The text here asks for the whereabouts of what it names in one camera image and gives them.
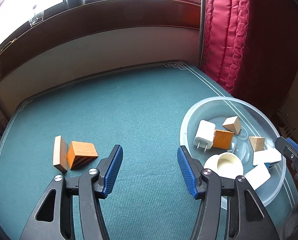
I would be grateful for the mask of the white rectangular block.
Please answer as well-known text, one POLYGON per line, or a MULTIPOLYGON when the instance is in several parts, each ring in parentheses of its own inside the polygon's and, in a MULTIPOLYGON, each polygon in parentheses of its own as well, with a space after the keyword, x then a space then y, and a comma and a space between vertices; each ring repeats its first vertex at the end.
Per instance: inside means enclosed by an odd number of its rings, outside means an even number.
POLYGON ((274 164, 282 160, 281 153, 276 148, 269 148, 267 150, 257 151, 253 153, 253 166, 262 163, 274 164))
POLYGON ((269 180, 271 175, 269 173, 269 170, 267 169, 267 166, 262 163, 246 173, 244 177, 247 179, 251 187, 256 190, 267 180, 269 180))

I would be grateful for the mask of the orange striped wood block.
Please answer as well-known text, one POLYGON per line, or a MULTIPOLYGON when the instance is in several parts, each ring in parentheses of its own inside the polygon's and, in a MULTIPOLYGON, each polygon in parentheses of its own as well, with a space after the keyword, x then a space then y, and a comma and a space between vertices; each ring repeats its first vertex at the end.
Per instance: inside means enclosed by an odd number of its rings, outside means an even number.
POLYGON ((94 144, 90 142, 72 141, 67 152, 67 163, 74 170, 98 157, 94 144))

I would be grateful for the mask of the cream round plastic cup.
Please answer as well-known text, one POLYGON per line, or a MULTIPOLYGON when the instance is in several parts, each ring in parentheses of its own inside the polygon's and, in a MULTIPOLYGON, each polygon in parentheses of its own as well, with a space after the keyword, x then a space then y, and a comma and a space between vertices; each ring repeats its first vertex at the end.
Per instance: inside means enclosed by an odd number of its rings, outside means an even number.
POLYGON ((204 164, 204 168, 216 172, 220 177, 229 179, 235 179, 237 176, 244 174, 243 164, 238 156, 229 152, 209 157, 204 164))

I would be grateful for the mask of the zebra striped triangle block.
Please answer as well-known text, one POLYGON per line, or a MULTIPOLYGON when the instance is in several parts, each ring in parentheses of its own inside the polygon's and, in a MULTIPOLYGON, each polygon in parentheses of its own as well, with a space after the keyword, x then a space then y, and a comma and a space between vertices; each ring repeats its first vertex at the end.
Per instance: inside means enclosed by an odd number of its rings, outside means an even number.
POLYGON ((241 130, 241 124, 238 116, 226 118, 222 126, 236 135, 238 135, 241 130))

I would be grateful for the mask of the white USB wall charger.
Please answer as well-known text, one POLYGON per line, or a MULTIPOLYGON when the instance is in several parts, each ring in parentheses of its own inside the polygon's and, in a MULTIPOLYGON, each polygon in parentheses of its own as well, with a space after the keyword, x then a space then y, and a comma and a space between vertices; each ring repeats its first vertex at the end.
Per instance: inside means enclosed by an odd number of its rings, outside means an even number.
POLYGON ((201 120, 194 138, 196 148, 202 148, 204 152, 212 148, 216 125, 212 122, 201 120))

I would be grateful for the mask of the natural wood plank block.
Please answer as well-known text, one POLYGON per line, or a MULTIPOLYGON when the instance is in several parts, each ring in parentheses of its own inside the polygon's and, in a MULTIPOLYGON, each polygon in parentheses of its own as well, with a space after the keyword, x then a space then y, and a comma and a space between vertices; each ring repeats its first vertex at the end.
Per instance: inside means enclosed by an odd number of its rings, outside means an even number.
POLYGON ((62 173, 67 172, 67 144, 61 135, 54 140, 53 166, 62 173))

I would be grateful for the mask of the clear plastic bowl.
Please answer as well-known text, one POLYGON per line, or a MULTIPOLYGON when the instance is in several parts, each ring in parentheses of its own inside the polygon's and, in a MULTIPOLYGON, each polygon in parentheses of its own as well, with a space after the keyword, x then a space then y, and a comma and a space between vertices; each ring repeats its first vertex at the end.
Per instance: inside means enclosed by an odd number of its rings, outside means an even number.
MULTIPOLYGON (((224 152, 238 156, 243 164, 244 174, 248 173, 253 166, 253 149, 249 137, 265 137, 264 150, 275 148, 275 141, 279 137, 278 131, 270 120, 257 108, 238 99, 231 97, 211 97, 195 103, 186 113, 181 129, 180 144, 184 145, 194 159, 198 159, 204 166, 206 160, 224 152), (201 120, 212 122, 216 129, 229 131, 222 126, 226 118, 238 116, 241 130, 238 135, 234 134, 228 150, 210 148, 206 152, 202 148, 196 148, 193 144, 196 132, 201 120)), ((265 163, 270 179, 256 189, 264 206, 269 205, 278 195, 285 178, 286 159, 277 163, 265 163)))

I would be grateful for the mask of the green table mat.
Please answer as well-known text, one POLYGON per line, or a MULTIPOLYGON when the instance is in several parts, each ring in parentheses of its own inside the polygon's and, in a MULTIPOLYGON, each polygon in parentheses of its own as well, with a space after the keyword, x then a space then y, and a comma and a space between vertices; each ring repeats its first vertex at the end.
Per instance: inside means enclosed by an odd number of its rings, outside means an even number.
POLYGON ((19 239, 43 192, 59 174, 54 140, 91 142, 103 159, 123 160, 100 202, 111 239, 189 239, 199 201, 177 161, 180 128, 197 102, 226 92, 195 67, 154 63, 98 74, 21 102, 0 142, 0 226, 19 239))

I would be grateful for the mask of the red quilted curtain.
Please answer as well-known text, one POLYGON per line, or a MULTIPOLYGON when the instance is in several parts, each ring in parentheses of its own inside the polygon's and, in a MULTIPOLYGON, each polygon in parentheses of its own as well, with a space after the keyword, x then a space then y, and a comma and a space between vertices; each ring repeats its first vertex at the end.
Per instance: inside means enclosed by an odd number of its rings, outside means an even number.
POLYGON ((200 68, 266 114, 284 102, 298 70, 295 0, 202 0, 200 68))

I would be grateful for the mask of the small clear glass holder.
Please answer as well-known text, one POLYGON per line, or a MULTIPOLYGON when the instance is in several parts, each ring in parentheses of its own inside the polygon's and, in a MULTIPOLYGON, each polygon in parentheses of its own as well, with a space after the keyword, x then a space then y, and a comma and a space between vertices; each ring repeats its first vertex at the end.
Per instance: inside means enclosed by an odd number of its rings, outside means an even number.
POLYGON ((43 21, 45 10, 38 4, 35 4, 30 12, 29 24, 31 27, 43 21))

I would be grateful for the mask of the dark wooden window frame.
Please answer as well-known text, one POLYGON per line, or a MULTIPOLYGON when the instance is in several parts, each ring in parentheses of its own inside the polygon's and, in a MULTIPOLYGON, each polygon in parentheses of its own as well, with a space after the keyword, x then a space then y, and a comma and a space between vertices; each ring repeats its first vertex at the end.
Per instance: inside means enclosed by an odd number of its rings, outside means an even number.
POLYGON ((137 27, 199 29, 200 0, 87 0, 47 9, 42 21, 22 24, 0 45, 0 82, 25 62, 60 44, 105 31, 137 27))

